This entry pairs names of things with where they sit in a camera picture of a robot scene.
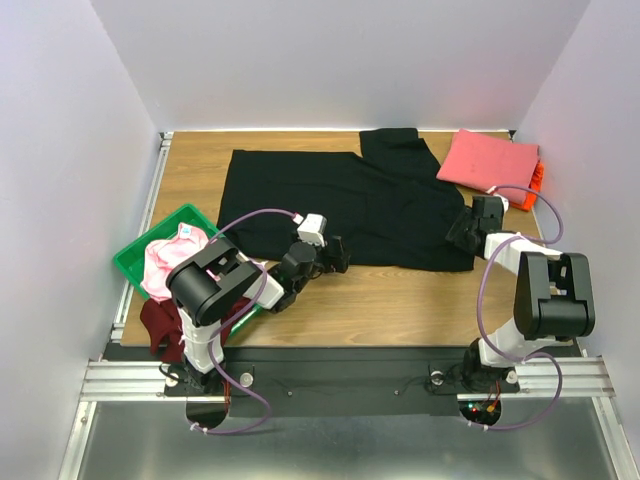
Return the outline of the black t shirt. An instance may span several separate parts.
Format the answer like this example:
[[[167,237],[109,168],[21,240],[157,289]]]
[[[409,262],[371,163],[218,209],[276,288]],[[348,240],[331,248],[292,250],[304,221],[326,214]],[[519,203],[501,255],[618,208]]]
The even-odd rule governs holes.
[[[245,254],[278,260],[293,237],[288,213],[315,213],[327,235],[342,237],[353,265],[472,270],[473,256],[446,241],[464,199],[437,178],[440,164],[417,130],[359,139],[359,153],[234,151],[217,226]]]

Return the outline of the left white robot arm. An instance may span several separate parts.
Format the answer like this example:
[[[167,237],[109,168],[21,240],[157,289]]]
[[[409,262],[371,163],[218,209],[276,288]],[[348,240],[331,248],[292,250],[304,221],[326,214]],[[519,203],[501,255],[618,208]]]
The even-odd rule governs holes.
[[[182,322],[183,361],[190,386],[202,394],[222,382],[224,333],[255,306],[280,313],[307,284],[328,273],[344,273],[350,255],[342,238],[295,241],[269,269],[221,238],[171,271],[166,286]]]

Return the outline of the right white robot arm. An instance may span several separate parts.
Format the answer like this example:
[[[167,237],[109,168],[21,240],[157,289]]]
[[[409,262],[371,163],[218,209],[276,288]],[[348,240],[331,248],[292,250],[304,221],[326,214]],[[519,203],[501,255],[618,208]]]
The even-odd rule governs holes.
[[[462,384],[472,390],[502,380],[540,350],[591,335],[596,312],[590,266],[580,253],[563,253],[520,233],[503,229],[506,200],[478,195],[465,207],[446,239],[487,261],[476,300],[480,337],[460,366]],[[516,275],[512,317],[489,334],[482,320],[490,269],[498,265]]]

